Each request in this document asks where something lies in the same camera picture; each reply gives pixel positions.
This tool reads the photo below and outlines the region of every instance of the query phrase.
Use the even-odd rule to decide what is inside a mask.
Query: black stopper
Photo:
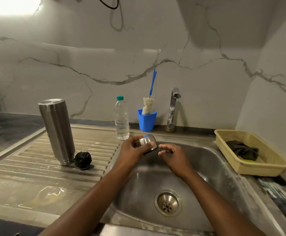
[[[79,152],[75,155],[74,164],[80,170],[87,170],[92,162],[92,157],[88,152]]]

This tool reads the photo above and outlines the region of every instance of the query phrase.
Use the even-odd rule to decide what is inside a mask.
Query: chrome tap
[[[171,98],[170,98],[170,111],[169,116],[167,120],[167,131],[175,131],[175,125],[173,123],[173,116],[175,114],[175,107],[176,107],[176,99],[181,98],[181,95],[179,93],[179,89],[177,87],[174,87],[171,91]]]

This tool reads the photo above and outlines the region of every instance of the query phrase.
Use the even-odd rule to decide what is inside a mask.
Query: plastic water bottle
[[[115,125],[117,138],[119,140],[128,139],[130,135],[128,108],[123,96],[118,96],[115,104]]]

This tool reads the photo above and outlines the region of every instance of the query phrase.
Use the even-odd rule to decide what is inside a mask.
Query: yellow plastic basket
[[[235,130],[215,130],[216,145],[224,154],[233,169],[239,174],[255,176],[278,176],[286,170],[286,159],[275,152],[257,135]],[[227,141],[241,141],[249,147],[259,149],[259,157],[255,162],[241,160],[226,144]]]

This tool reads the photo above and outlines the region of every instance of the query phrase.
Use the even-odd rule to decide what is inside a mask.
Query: person
[[[148,143],[135,148],[134,144],[140,138],[143,136],[125,140],[111,171],[39,236],[90,236],[118,191],[130,178],[140,158],[155,145]],[[192,168],[180,146],[161,144],[159,148],[162,149],[158,153],[159,156],[167,163],[169,169],[190,187],[218,236],[265,236],[202,179]],[[167,155],[168,151],[172,151],[173,155]]]

